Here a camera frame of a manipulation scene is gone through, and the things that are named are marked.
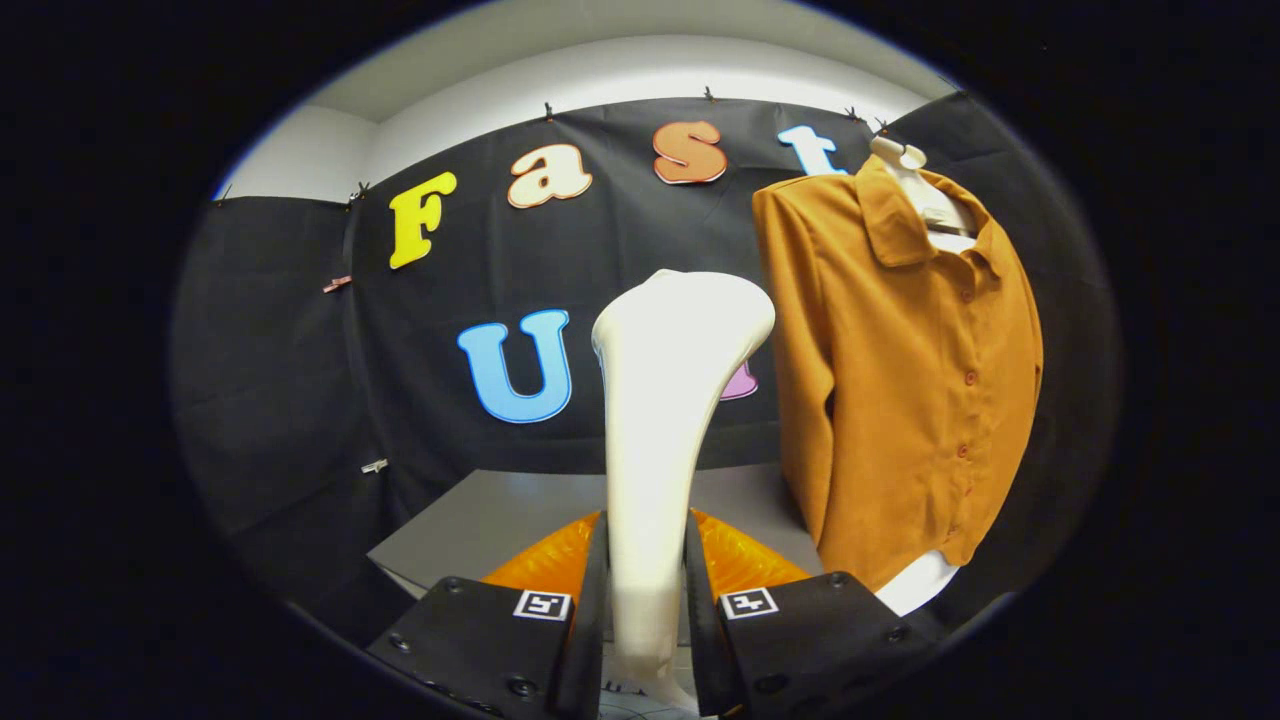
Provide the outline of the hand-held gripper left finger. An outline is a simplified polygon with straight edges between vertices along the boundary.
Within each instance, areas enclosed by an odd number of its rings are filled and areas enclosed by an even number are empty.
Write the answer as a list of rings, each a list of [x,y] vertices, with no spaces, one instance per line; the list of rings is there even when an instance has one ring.
[[[603,511],[559,530],[557,582],[444,577],[366,648],[433,702],[431,719],[595,719],[608,605]]]

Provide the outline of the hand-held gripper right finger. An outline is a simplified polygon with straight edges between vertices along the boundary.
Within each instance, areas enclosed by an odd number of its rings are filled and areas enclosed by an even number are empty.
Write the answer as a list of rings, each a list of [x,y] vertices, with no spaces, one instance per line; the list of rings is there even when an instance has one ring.
[[[836,719],[933,659],[941,628],[845,571],[808,575],[692,510],[684,547],[698,708],[714,719]]]

